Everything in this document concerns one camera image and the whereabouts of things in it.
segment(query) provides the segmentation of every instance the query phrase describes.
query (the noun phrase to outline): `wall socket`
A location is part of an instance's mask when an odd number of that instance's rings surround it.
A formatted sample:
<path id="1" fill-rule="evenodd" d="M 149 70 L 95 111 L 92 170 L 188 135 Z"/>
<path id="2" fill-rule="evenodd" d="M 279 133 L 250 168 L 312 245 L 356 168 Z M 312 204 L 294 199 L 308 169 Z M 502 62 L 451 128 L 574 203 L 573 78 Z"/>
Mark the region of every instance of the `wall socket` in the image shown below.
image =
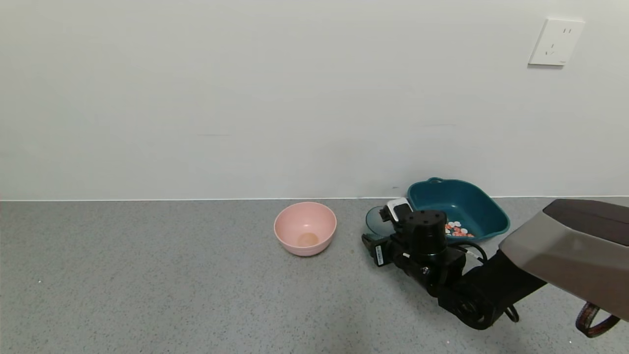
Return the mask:
<path id="1" fill-rule="evenodd" d="M 529 64 L 565 65 L 585 26 L 583 21 L 547 19 Z"/>

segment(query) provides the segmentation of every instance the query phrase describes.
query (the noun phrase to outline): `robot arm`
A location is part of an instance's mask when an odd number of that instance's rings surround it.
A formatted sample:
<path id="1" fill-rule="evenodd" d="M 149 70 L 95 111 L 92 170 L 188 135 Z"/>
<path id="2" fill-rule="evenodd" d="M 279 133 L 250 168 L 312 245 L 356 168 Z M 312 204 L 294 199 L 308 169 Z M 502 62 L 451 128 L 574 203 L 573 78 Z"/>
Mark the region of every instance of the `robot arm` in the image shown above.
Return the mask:
<path id="1" fill-rule="evenodd" d="M 395 234 L 362 237 L 376 265 L 394 263 L 472 328 L 486 329 L 503 313 L 517 321 L 513 304 L 547 282 L 588 301 L 577 319 L 586 336 L 629 319 L 629 208 L 555 200 L 465 274 L 465 249 L 463 243 L 447 244 L 445 213 L 412 211 L 395 200 L 381 216 Z M 590 327 L 598 306 L 613 315 Z"/>

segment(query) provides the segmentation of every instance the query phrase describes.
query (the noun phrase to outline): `pink bowl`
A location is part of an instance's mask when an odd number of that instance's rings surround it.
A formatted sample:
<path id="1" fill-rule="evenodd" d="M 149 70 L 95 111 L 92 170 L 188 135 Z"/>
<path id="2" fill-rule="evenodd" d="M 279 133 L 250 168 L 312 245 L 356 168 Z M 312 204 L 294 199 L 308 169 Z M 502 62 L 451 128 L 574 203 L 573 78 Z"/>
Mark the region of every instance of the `pink bowl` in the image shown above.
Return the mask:
<path id="1" fill-rule="evenodd" d="M 298 256 L 314 256 L 332 242 L 337 217 L 323 204 L 297 203 L 282 210 L 274 229 L 287 251 Z"/>

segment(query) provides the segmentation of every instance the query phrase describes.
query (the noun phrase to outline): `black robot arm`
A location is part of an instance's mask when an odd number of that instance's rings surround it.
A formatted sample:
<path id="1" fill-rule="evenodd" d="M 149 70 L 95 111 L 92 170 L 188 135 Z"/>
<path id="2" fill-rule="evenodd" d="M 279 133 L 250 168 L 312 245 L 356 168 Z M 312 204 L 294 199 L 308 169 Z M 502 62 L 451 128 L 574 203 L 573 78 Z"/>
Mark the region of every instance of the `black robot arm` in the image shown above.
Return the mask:
<path id="1" fill-rule="evenodd" d="M 439 306 L 456 315 L 463 323 L 472 328 L 486 329 L 496 322 L 502 314 L 507 314 L 512 321 L 517 322 L 519 315 L 513 305 L 544 286 L 547 282 L 542 278 L 552 280 L 554 285 L 561 286 L 573 294 L 578 294 L 578 290 L 581 289 L 582 281 L 575 282 L 574 275 L 567 278 L 561 274 L 561 277 L 553 278 L 554 273 L 550 275 L 544 273 L 548 269 L 548 262 L 541 263 L 541 261 L 537 260 L 539 258 L 537 255 L 561 254 L 557 250 L 544 250 L 539 245 L 546 245 L 548 239 L 553 236 L 560 240 L 565 239 L 564 234 L 573 236 L 574 230 L 567 229 L 569 231 L 564 231 L 562 228 L 555 226 L 558 228 L 558 231 L 555 232 L 556 235 L 552 233 L 547 235 L 543 238 L 544 242 L 537 241 L 534 237 L 528 235 L 526 237 L 522 236 L 527 229 L 537 232 L 539 225 L 545 225 L 549 228 L 548 225 L 544 224 L 544 222 L 548 222 L 544 219 L 544 215 L 536 217 L 537 219 L 542 218 L 542 221 L 536 221 L 536 218 L 533 218 L 527 223 L 530 224 L 529 226 L 525 224 L 521 228 L 524 231 L 518 232 L 518 230 L 514 232 L 516 236 L 508 237 L 501 244 L 501 250 L 493 257 L 487 259 L 482 248 L 479 248 L 476 244 L 465 242 L 447 243 L 445 236 L 447 216 L 444 212 L 439 210 L 412 211 L 408 205 L 400 202 L 400 200 L 392 202 L 394 203 L 389 202 L 381 210 L 381 217 L 383 221 L 391 221 L 393 223 L 395 233 L 388 237 L 377 237 L 370 234 L 362 236 L 362 241 L 369 250 L 374 262 L 377 266 L 394 263 L 407 275 L 414 278 L 431 296 L 436 297 Z M 551 203 L 545 211 L 550 210 L 559 213 L 556 210 L 564 206 L 564 201 L 558 200 L 556 202 L 556 204 Z M 582 237 L 579 240 L 583 241 L 589 240 L 583 237 L 590 237 L 591 235 L 578 236 Z M 462 244 L 469 244 L 479 248 L 483 254 L 483 257 L 479 258 L 482 264 L 472 268 L 465 274 L 463 274 L 463 269 L 466 262 L 465 254 L 468 251 L 461 247 Z M 527 255 L 526 252 L 519 250 L 519 248 L 531 250 L 538 246 L 539 249 L 536 249 L 538 253 L 527 258 L 525 257 Z M 605 254 L 608 257 L 616 254 L 614 252 L 617 252 L 619 257 L 625 254 L 624 249 L 610 248 L 611 246 L 608 243 L 604 243 L 603 246 L 608 247 L 605 250 Z M 562 246 L 560 248 L 563 252 L 567 252 L 567 249 L 572 249 L 572 246 Z M 565 259 L 567 259 L 566 262 L 571 260 L 569 256 L 566 256 Z M 587 269 L 595 269 L 595 267 L 589 265 Z M 546 275 L 546 277 L 536 276 L 537 274 Z M 564 283 L 564 281 L 567 282 L 568 280 L 575 282 L 575 284 Z M 601 300 L 609 298 L 608 303 L 605 302 L 605 304 L 609 304 L 606 308 L 608 311 L 610 311 L 609 309 L 612 306 L 616 306 L 617 314 L 626 313 L 626 305 L 624 303 L 619 304 L 611 296 L 616 295 L 609 295 L 608 292 L 603 293 L 599 291 L 595 294 L 588 294 L 584 298 L 590 301 L 593 298 Z M 591 338 L 609 330 L 619 321 L 618 317 L 610 316 L 609 319 L 603 321 L 600 325 L 590 327 L 598 309 L 598 306 L 588 302 L 579 318 L 577 318 L 577 328 Z"/>

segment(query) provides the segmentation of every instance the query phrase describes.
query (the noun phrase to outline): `white wall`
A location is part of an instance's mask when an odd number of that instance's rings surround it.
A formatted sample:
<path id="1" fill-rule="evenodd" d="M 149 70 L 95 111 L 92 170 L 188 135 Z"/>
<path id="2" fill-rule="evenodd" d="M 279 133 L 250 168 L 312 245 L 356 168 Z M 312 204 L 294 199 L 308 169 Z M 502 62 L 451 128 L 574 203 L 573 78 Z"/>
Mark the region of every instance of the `white wall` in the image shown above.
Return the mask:
<path id="1" fill-rule="evenodd" d="M 3 0 L 0 196 L 629 195 L 628 38 L 625 0 Z"/>

